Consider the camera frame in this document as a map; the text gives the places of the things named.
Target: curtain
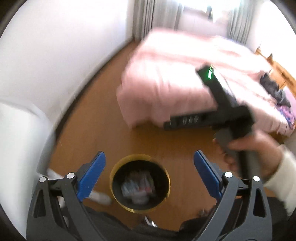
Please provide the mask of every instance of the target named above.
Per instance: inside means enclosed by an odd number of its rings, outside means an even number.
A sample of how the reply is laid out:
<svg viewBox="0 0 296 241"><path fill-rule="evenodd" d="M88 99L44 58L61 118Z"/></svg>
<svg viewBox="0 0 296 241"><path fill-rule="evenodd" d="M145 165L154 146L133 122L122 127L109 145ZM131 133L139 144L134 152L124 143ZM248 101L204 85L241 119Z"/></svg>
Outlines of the curtain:
<svg viewBox="0 0 296 241"><path fill-rule="evenodd" d="M133 36L144 39L153 27L177 30L182 11L177 0L135 0Z"/></svg>
<svg viewBox="0 0 296 241"><path fill-rule="evenodd" d="M241 0L240 6L230 13L228 36L245 45L256 7L256 0Z"/></svg>

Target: bed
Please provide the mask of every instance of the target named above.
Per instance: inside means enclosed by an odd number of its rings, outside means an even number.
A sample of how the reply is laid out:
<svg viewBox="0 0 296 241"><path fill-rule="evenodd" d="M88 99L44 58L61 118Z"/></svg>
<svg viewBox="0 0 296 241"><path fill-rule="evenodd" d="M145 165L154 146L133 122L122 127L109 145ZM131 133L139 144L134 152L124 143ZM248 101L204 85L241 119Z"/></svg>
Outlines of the bed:
<svg viewBox="0 0 296 241"><path fill-rule="evenodd" d="M239 103L252 110L254 128L289 136L276 101L260 85L272 66L261 55L219 36L201 37L153 29L122 74L117 100L129 127L151 121L159 127L172 115L217 108L195 69L211 63L224 76Z"/></svg>

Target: wooden headboard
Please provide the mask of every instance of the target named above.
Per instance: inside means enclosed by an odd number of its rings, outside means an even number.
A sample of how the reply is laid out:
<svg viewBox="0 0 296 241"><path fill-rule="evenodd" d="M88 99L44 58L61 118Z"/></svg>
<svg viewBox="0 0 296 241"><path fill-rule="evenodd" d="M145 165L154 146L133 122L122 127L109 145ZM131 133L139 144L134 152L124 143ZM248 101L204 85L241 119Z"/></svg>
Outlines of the wooden headboard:
<svg viewBox="0 0 296 241"><path fill-rule="evenodd" d="M261 53L260 48L256 49L255 54L261 55L271 65L272 70L269 73L270 78L276 81L281 89L287 86L296 98L296 80L292 77L292 75L290 75L290 73L278 62L273 60L272 54L265 57Z"/></svg>

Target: white sleeve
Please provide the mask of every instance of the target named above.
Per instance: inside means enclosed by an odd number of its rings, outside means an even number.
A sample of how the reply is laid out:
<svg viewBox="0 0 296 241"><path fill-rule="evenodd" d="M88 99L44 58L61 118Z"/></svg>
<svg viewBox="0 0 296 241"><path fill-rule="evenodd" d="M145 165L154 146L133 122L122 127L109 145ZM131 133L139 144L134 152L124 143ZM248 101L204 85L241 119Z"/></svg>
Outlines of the white sleeve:
<svg viewBox="0 0 296 241"><path fill-rule="evenodd" d="M287 214L290 216L296 207L296 158L284 145L278 148L283 151L283 159L277 172L264 186L284 202Z"/></svg>

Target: device handle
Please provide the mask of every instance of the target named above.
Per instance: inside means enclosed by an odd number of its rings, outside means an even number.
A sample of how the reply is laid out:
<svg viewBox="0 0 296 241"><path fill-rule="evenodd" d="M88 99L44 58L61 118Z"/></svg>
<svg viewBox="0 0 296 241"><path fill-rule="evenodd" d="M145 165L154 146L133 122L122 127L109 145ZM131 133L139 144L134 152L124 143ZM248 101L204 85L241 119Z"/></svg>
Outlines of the device handle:
<svg viewBox="0 0 296 241"><path fill-rule="evenodd" d="M254 176L261 176L259 157L256 151L235 151L227 147L228 143L233 140L229 128L221 128L218 130L215 134L215 138L222 149L237 162L240 177L251 180Z"/></svg>

